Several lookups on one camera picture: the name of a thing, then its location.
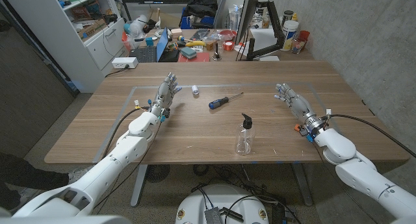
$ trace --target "orange connector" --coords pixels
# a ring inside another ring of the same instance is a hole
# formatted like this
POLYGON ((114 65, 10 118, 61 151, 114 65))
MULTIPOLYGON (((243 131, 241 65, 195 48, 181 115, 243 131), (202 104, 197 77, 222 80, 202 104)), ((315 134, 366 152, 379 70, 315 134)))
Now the orange connector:
POLYGON ((295 131, 297 131, 297 132, 299 132, 299 131, 300 131, 300 126, 299 126, 299 124, 296 124, 296 125, 294 126, 294 130, 295 130, 295 131))

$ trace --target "screwdriver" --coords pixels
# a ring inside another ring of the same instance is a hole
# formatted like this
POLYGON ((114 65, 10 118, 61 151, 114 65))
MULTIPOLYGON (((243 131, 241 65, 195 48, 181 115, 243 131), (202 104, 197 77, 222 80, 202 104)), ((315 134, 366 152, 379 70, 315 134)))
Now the screwdriver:
POLYGON ((225 98, 223 98, 223 99, 218 99, 218 100, 216 100, 216 101, 213 101, 213 102, 209 103, 209 104, 208 104, 208 106, 209 106, 209 108, 210 108, 211 110, 213 110, 213 109, 215 109, 215 108, 217 108, 217 107, 220 107, 220 106, 222 106, 222 105, 226 104, 229 100, 231 100, 231 99, 233 99, 233 98, 236 98, 236 97, 241 96, 243 93, 244 93, 244 92, 242 92, 242 93, 240 93, 240 94, 237 94, 237 95, 235 95, 235 96, 233 96, 233 97, 230 97, 230 98, 225 97, 225 98))

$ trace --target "tape roll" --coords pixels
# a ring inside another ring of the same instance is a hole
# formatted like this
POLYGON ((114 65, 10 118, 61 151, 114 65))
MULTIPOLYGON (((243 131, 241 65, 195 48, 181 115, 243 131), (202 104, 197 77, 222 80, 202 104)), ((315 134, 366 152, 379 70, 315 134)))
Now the tape roll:
POLYGON ((234 42, 225 42, 224 43, 224 49, 226 51, 232 51, 234 48, 234 42))

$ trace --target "power strip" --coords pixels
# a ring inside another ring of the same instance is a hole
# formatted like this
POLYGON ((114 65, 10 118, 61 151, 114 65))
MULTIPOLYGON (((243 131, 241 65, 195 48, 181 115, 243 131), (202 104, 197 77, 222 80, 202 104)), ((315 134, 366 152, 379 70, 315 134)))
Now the power strip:
POLYGON ((115 58, 111 63, 116 69, 125 68, 126 65, 129 65, 129 68, 136 68, 138 61, 136 57, 125 57, 115 58))

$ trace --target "white cabinet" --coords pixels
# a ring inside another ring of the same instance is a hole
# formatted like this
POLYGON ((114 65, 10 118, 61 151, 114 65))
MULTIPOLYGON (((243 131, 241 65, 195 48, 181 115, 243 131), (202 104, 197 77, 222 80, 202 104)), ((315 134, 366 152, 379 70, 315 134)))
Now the white cabinet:
POLYGON ((119 19, 117 23, 103 30, 101 36, 94 38, 86 45, 88 52, 96 62, 98 68, 102 70, 107 63, 113 59, 122 47, 122 32, 124 29, 124 20, 119 19))
POLYGON ((121 41, 124 19, 114 0, 78 0, 62 8, 57 0, 8 0, 80 92, 94 92, 111 70, 113 56, 126 54, 121 41), (70 19, 71 8, 97 1, 116 22, 83 42, 70 19))

